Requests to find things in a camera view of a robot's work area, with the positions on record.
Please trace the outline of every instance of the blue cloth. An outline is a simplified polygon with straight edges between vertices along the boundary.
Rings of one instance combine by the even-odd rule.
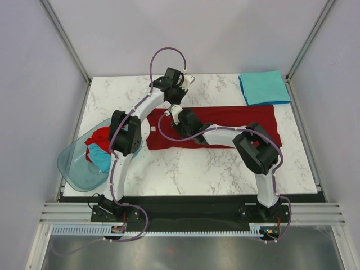
[[[108,173],[111,165],[111,155],[101,149],[96,143],[89,145],[88,157],[100,171]]]
[[[279,70],[241,73],[238,78],[248,105],[284,104],[291,101]]]

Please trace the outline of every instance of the red garment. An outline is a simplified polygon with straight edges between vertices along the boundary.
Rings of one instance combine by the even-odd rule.
[[[91,138],[85,141],[87,146],[91,145],[92,143],[96,143],[98,147],[106,151],[109,155],[109,134],[110,134],[110,127],[103,127],[99,128],[98,130],[94,131]],[[91,162],[91,159],[88,157],[89,154],[89,147],[86,148],[86,160]]]
[[[240,127],[251,122],[259,123],[266,132],[281,146],[280,135],[277,133],[277,123],[273,105],[261,106],[223,106],[223,107],[194,107],[196,116],[203,123],[214,123],[229,127]],[[200,145],[193,140],[173,142],[164,138],[158,130],[159,118],[166,109],[155,109],[147,117],[150,123],[150,135],[146,140],[150,150],[180,148],[228,148],[222,145]],[[181,139],[180,135],[171,126],[173,118],[164,117],[161,121],[161,130],[169,137]]]

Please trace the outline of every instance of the gray wall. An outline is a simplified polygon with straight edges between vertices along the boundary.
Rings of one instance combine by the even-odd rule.
[[[293,84],[330,200],[360,251],[360,1],[338,1]]]
[[[49,0],[91,76],[145,75],[161,47],[191,73],[290,69],[326,0]],[[164,52],[155,74],[181,67]]]
[[[0,268],[25,268],[86,84],[36,0],[0,1]]]

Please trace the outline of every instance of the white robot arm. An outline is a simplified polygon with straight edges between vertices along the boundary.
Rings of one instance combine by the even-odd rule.
[[[131,112],[132,114],[114,141],[115,154],[112,154],[109,178],[104,192],[105,198],[117,201],[123,198],[128,167],[134,153],[139,150],[141,145],[140,125],[154,108],[168,101],[171,104],[168,115],[171,114],[174,120],[172,126],[183,138],[202,132],[201,135],[194,138],[197,143],[225,145],[238,149],[246,166],[255,173],[258,201],[266,208],[271,208],[278,202],[272,181],[272,169],[278,162],[278,153],[271,144],[261,140],[255,134],[261,133],[265,137],[269,137],[269,135],[257,123],[252,123],[246,127],[247,131],[253,130],[255,133],[253,134],[242,132],[241,128],[203,124],[191,109],[183,110],[179,104],[194,80],[195,78],[191,75],[168,68],[164,77],[154,81],[153,91],[151,93],[149,91],[140,99],[143,102],[139,102],[126,112],[114,112],[111,120],[110,137],[114,135],[115,129],[118,128],[124,117]],[[253,146],[255,141],[259,143],[259,146]]]

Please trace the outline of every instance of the marble table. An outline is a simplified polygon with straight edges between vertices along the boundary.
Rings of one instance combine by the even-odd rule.
[[[182,100],[182,107],[246,106],[238,74],[195,75],[195,82]],[[92,81],[79,136],[125,110],[147,91],[149,76],[97,77]],[[283,194],[317,192],[290,104],[274,105],[281,150],[285,157],[277,171],[277,188]],[[170,148],[150,151],[146,145],[150,127],[142,125],[143,146],[132,161],[126,182],[127,196],[256,194],[254,174],[235,149]],[[89,192],[77,192],[66,184],[64,196],[103,193],[105,184]]]

